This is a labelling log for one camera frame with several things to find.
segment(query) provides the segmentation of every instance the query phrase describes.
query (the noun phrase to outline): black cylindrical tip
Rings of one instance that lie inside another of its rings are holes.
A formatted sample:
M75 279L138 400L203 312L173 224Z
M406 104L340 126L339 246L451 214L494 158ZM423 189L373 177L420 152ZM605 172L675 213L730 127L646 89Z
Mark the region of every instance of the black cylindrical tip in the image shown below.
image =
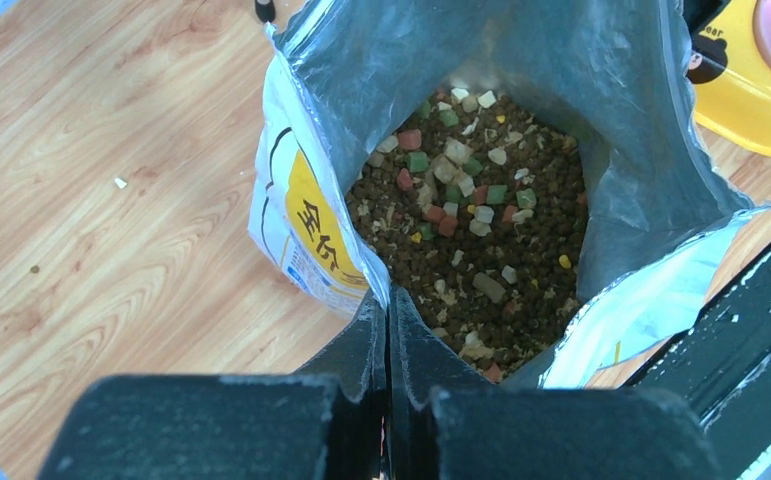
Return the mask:
M276 20L276 6L273 5L273 0L268 0L267 3L260 3L259 0L255 1L255 15L261 20L261 23L273 22Z

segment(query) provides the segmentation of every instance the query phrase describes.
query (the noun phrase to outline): cartoon bear print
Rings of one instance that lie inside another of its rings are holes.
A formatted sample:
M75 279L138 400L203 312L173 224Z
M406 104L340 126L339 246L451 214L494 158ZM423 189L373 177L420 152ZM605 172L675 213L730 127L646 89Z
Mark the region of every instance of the cartoon bear print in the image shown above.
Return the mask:
M708 83L727 69L727 41L695 35L686 77L695 85Z

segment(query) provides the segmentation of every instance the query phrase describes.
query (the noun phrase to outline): pet food bag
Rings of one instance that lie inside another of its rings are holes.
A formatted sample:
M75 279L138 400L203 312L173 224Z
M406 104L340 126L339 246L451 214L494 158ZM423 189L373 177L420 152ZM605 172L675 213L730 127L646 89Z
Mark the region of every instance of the pet food bag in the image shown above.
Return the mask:
M507 94L576 137L589 216L577 296L546 388L579 387L690 328L760 211L717 175L692 122L682 1L309 0L278 33L248 230L299 288L351 316L383 262L344 194L439 86Z

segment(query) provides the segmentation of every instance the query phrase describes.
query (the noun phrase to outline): wooden floor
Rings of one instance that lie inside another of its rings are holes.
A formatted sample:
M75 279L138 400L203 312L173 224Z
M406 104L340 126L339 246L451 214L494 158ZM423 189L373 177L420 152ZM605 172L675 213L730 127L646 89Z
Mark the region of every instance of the wooden floor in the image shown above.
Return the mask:
M343 327L246 233L271 54L250 0L21 0L0 18L10 478L33 477L102 375L286 372ZM771 159L707 139L724 175L771 200ZM770 239L771 213L741 234L712 291Z

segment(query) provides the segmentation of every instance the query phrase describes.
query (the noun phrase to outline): yellow pet feeder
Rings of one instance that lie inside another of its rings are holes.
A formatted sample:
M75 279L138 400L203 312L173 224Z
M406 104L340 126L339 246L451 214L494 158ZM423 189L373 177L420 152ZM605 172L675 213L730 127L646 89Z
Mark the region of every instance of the yellow pet feeder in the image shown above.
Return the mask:
M771 157L771 0L732 0L693 48L695 119Z

